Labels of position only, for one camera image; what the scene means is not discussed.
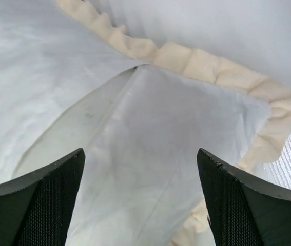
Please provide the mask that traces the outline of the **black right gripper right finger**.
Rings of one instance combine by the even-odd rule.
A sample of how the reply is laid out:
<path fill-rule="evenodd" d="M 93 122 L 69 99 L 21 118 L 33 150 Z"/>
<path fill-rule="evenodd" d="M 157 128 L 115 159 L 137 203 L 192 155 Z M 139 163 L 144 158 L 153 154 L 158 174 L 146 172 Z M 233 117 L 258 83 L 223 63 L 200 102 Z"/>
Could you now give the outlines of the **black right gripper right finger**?
<path fill-rule="evenodd" d="M 197 165 L 216 245 L 291 246 L 291 190 L 202 148 Z"/>

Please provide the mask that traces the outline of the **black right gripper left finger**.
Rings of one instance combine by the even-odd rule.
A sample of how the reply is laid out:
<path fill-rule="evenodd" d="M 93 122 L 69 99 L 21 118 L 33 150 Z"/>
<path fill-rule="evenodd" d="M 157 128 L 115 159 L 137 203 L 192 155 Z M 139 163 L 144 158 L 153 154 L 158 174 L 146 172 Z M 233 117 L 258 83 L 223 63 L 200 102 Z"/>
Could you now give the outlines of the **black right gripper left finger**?
<path fill-rule="evenodd" d="M 0 246 L 65 245 L 85 152 L 0 184 Z"/>

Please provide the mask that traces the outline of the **white pillow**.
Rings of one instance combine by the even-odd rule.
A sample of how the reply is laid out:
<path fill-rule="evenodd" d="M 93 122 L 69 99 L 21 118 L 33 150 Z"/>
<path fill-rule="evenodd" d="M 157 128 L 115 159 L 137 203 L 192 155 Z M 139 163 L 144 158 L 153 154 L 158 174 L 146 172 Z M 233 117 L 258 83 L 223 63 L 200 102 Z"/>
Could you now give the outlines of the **white pillow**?
<path fill-rule="evenodd" d="M 85 151 L 67 245 L 194 245 L 204 89 L 138 67 L 74 105 L 27 151 L 18 176 Z"/>

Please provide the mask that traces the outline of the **grey pillowcase with cream frill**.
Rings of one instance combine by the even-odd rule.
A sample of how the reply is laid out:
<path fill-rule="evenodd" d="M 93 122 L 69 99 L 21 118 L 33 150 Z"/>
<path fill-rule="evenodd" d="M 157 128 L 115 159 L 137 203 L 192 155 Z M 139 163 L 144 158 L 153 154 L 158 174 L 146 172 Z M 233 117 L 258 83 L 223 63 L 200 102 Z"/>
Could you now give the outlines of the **grey pillowcase with cream frill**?
<path fill-rule="evenodd" d="M 0 1 L 0 184 L 25 175 L 16 174 L 24 155 L 74 105 L 141 66 L 205 85 L 199 148 L 244 171 L 279 158 L 291 134 L 289 88 L 204 50 L 125 32 L 88 1 Z M 208 226 L 202 186 L 200 195 L 196 234 Z"/>

